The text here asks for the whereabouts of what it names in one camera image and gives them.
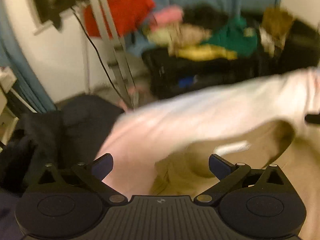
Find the pastel bed duvet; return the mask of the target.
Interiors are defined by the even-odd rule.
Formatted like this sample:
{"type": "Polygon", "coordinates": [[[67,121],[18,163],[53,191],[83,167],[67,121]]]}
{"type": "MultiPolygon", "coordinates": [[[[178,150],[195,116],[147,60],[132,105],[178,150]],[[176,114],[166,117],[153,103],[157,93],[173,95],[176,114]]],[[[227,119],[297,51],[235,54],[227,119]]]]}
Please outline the pastel bed duvet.
{"type": "Polygon", "coordinates": [[[150,103],[114,124],[98,152],[114,160],[104,183],[127,197],[148,194],[155,163],[192,142],[239,135],[272,120],[286,120],[302,132],[304,116],[318,111],[316,67],[150,103]]]}

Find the white dresser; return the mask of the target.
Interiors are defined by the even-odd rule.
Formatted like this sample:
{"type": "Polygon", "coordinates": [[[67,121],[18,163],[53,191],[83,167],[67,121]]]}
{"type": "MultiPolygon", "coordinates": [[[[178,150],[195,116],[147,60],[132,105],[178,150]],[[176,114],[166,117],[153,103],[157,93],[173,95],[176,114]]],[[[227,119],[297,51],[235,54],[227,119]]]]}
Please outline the white dresser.
{"type": "Polygon", "coordinates": [[[25,112],[36,113],[14,89],[17,77],[10,67],[1,67],[1,151],[12,136],[19,117],[25,112]]]}

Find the blue left curtain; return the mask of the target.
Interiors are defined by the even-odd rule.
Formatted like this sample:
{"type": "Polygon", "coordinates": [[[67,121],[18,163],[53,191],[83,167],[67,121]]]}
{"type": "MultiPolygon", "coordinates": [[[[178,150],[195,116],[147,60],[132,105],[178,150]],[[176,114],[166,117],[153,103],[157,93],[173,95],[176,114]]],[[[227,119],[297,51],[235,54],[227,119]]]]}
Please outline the blue left curtain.
{"type": "Polygon", "coordinates": [[[46,113],[56,110],[18,44],[3,2],[1,2],[1,66],[10,67],[17,77],[14,90],[35,111],[46,113]]]}

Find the grey tripod stand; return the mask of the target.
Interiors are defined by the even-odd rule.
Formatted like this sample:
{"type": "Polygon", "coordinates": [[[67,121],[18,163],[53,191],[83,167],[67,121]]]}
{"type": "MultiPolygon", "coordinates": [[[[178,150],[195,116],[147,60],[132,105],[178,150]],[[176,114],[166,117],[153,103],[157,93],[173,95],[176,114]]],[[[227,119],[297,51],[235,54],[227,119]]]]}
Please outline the grey tripod stand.
{"type": "MultiPolygon", "coordinates": [[[[82,3],[84,0],[76,1],[77,6],[79,7],[79,14],[80,16],[83,16],[82,3]]],[[[124,39],[118,36],[107,0],[89,1],[93,10],[93,15],[97,23],[101,39],[107,49],[107,65],[112,70],[117,85],[115,85],[110,78],[110,75],[105,68],[105,64],[102,58],[98,57],[100,64],[105,74],[107,75],[112,88],[121,98],[126,107],[129,109],[134,109],[135,104],[133,96],[129,95],[127,85],[135,86],[135,82],[131,73],[131,69],[129,67],[129,63],[127,61],[124,39]]]]}

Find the yellow garment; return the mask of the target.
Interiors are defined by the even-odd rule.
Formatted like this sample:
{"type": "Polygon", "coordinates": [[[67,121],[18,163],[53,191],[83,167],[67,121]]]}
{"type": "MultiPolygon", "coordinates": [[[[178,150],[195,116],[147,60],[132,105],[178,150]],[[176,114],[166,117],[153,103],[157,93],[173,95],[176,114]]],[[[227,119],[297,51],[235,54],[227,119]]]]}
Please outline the yellow garment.
{"type": "Polygon", "coordinates": [[[211,61],[215,59],[235,60],[238,58],[236,51],[228,50],[220,46],[205,44],[182,48],[176,51],[176,57],[191,61],[211,61]]]}

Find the green garment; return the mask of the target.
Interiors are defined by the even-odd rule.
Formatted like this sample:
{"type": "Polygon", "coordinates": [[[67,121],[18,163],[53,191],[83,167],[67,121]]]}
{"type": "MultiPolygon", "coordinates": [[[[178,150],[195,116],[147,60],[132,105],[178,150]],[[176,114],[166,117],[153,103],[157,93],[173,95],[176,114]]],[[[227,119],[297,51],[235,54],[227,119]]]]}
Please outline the green garment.
{"type": "Polygon", "coordinates": [[[220,30],[201,43],[235,51],[240,57],[249,57],[257,49],[258,37],[254,28],[249,27],[243,17],[229,20],[220,30]]]}

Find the beige patterned garment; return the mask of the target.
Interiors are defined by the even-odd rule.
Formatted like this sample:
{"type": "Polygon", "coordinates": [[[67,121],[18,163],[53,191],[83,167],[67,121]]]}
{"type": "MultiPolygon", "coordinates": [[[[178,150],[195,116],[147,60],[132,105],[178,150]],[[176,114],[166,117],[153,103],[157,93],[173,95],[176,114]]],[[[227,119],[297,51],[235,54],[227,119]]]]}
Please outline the beige patterned garment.
{"type": "Polygon", "coordinates": [[[147,35],[149,42],[160,47],[167,47],[170,56],[179,49],[195,46],[208,40],[212,35],[210,29],[192,25],[175,23],[150,31],[147,35]]]}

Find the black garment on pile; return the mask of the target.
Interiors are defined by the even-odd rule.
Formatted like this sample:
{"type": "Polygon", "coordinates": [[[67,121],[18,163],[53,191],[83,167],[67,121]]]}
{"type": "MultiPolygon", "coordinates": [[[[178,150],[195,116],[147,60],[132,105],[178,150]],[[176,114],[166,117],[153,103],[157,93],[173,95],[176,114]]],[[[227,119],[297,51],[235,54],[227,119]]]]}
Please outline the black garment on pile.
{"type": "Polygon", "coordinates": [[[229,16],[226,12],[217,10],[207,3],[200,3],[183,8],[182,23],[219,30],[229,23],[241,23],[241,17],[229,16]]]}

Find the pink garment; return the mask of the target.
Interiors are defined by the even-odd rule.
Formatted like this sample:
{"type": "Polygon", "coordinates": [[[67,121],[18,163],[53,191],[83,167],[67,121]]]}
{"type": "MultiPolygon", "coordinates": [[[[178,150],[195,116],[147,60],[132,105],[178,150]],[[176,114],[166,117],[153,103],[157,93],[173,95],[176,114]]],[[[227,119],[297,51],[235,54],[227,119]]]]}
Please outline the pink garment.
{"type": "Polygon", "coordinates": [[[159,11],[154,12],[149,20],[152,27],[160,27],[166,24],[181,21],[183,18],[183,9],[178,5],[170,5],[159,11]]]}

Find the red garment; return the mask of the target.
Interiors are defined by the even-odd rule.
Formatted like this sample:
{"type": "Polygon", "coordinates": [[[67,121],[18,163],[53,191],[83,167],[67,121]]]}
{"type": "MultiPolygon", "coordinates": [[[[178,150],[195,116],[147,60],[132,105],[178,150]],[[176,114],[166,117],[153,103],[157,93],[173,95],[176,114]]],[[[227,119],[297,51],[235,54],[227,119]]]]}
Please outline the red garment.
{"type": "Polygon", "coordinates": [[[120,37],[132,33],[155,8],[153,0],[107,0],[120,37]]]}

